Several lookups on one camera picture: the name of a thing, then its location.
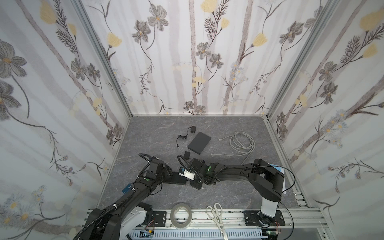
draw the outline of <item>black box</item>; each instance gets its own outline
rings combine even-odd
[[[204,150],[205,146],[211,140],[210,136],[205,135],[202,132],[199,132],[196,137],[192,140],[192,142],[188,145],[188,149],[194,151],[199,154]]]

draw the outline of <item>wall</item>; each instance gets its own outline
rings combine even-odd
[[[326,3],[82,2],[133,113],[186,115],[266,114]]]
[[[341,1],[270,118],[337,239],[382,239],[384,4]]]
[[[0,235],[72,239],[128,119],[69,1],[4,0],[0,22]]]

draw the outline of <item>masking tape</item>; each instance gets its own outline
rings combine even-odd
[[[188,219],[184,223],[178,223],[175,221],[175,214],[179,210],[185,210],[188,212]],[[173,226],[175,228],[177,228],[178,230],[186,229],[189,226],[189,224],[191,223],[191,220],[192,220],[192,210],[187,204],[184,204],[184,203],[177,204],[176,206],[174,206],[172,208],[172,210],[170,212],[170,221],[172,222]]]

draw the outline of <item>gray countertop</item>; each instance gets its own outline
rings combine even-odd
[[[147,153],[156,156],[168,164],[173,171],[178,171],[180,164],[176,156],[188,151],[187,146],[196,134],[188,134],[187,139],[176,138],[186,135],[187,128],[196,126],[196,134],[202,132],[212,137],[201,155],[191,152],[190,158],[205,160],[206,163],[241,164],[245,156],[211,156],[213,153],[239,154],[229,146],[229,139],[220,138],[236,131],[244,131],[253,137],[256,149],[245,163],[261,158],[269,164],[281,165],[271,137],[261,117],[133,117],[125,135],[106,184],[99,208],[106,207],[119,199],[122,189],[135,181],[146,162],[138,156]],[[241,137],[246,146],[248,139]],[[151,204],[153,209],[171,209],[177,203],[184,202],[192,209],[205,209],[218,202],[224,209],[251,209],[261,207],[261,195],[249,182],[223,181],[216,185],[203,185],[197,190],[187,186],[164,184],[162,190],[149,196],[143,202]],[[293,191],[283,193],[281,200],[288,208],[298,208]]]

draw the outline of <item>scissors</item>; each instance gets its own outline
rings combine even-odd
[[[220,214],[219,214],[219,211],[217,210],[217,205],[220,207]],[[211,217],[211,215],[209,215],[208,209],[211,210],[210,213],[213,214],[213,217]],[[224,225],[223,225],[223,208],[221,207],[220,203],[215,203],[214,207],[207,206],[206,213],[207,213],[208,217],[216,223],[220,232],[223,234],[224,240],[228,240],[228,236],[227,236],[227,233],[225,232]]]

